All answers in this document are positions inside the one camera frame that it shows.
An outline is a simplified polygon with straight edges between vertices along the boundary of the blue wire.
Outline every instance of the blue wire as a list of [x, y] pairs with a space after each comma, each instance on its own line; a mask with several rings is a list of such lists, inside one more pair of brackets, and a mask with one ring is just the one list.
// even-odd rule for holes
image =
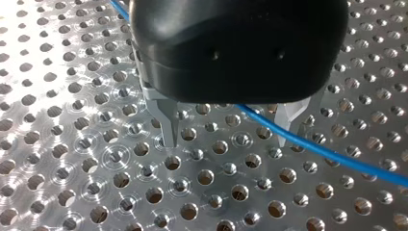
[[386, 181], [395, 183], [397, 185], [408, 187], [408, 178], [396, 173], [389, 172], [388, 170], [382, 169], [380, 167], [374, 167], [363, 162], [359, 162], [353, 160], [349, 157], [336, 153], [330, 149], [327, 149], [323, 146], [317, 145], [311, 141], [308, 141], [304, 138], [301, 138], [291, 132], [286, 131], [285, 129], [279, 127], [278, 125], [274, 124], [267, 118], [263, 117], [262, 115], [258, 115], [252, 109], [244, 104], [237, 104], [237, 107], [241, 109], [244, 113], [246, 113], [252, 119], [258, 121], [262, 125], [269, 128], [275, 134], [285, 138], [286, 140], [295, 143], [299, 146], [302, 146], [310, 151], [313, 151], [324, 158], [330, 159], [332, 161], [338, 162], [344, 166], [354, 168], [358, 171], [376, 175], [378, 178], [384, 179]]
[[129, 14], [120, 6], [116, 0], [111, 0], [112, 6], [126, 19], [126, 21], [129, 21]]

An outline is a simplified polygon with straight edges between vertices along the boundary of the aluminum surface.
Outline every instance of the aluminum surface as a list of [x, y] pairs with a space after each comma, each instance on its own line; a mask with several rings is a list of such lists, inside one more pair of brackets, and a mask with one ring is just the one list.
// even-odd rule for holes
[[[408, 175], [407, 3], [349, 6], [299, 134]], [[231, 105], [180, 104], [163, 148], [108, 1], [2, 1], [0, 15], [1, 230], [408, 230], [406, 189], [279, 149]]]

